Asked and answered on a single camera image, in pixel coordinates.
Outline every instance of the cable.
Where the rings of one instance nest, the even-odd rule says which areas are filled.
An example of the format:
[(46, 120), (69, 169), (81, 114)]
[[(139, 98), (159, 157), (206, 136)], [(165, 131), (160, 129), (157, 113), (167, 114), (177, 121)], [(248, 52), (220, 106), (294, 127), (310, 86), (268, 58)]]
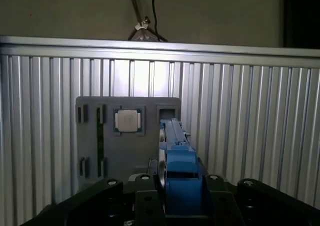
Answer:
[(137, 5), (137, 0), (131, 0), (132, 1), (132, 5), (133, 5), (133, 8), (134, 8), (134, 12), (136, 13), (135, 16), (136, 16), (136, 19), (139, 23), (141, 23), (142, 21), (142, 18), (141, 18), (141, 15), (140, 15), (140, 12), (139, 12), (139, 9), (138, 9), (138, 5)]
[(152, 0), (152, 11), (153, 11), (153, 17), (154, 17), (154, 31), (156, 32), (156, 36), (158, 38), (158, 41), (160, 41), (160, 38), (159, 38), (159, 34), (158, 34), (158, 20), (157, 20), (157, 14), (155, 13), (156, 12), (156, 7), (155, 7), (155, 0)]

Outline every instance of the aluminum frame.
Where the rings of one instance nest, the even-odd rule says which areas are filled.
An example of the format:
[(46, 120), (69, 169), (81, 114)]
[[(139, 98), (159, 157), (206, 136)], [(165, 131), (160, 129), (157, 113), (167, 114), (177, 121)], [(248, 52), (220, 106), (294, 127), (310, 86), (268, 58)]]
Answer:
[(77, 192), (75, 99), (164, 96), (209, 173), (320, 208), (320, 51), (0, 36), (0, 226)]

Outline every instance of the corrugated metal panel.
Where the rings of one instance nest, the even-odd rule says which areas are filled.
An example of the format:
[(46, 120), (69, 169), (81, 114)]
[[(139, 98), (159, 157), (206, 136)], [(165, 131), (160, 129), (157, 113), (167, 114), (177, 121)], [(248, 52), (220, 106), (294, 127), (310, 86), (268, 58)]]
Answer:
[(122, 56), (1, 55), (0, 226), (22, 224), (77, 192), (80, 95), (179, 97), (182, 123), (210, 173), (234, 184), (255, 178), (320, 208), (319, 69), (272, 67), (272, 57), (260, 66), (207, 55), (198, 63)]

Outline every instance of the screw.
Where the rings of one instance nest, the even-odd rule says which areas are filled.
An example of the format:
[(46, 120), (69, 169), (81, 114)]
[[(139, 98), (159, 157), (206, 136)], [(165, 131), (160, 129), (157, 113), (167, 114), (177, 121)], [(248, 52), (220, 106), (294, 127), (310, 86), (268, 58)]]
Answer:
[(115, 185), (117, 182), (116, 182), (116, 180), (110, 180), (109, 182), (108, 182), (108, 185)]
[(253, 185), (253, 183), (252, 183), (251, 181), (249, 181), (249, 180), (244, 181), (244, 184), (245, 184), (245, 185), (248, 185), (248, 186)]
[(218, 179), (218, 176), (216, 176), (216, 175), (210, 175), (210, 179), (212, 179), (212, 180), (217, 180), (217, 179)]

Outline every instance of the gray wall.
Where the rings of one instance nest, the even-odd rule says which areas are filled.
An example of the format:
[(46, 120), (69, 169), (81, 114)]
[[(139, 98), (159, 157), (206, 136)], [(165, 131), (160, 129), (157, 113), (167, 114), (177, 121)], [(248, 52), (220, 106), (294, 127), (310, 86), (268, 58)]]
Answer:
[[(153, 21), (151, 0), (140, 0)], [(281, 46), (282, 0), (156, 0), (158, 30), (173, 42)], [(0, 34), (127, 39), (130, 0), (0, 0)]]

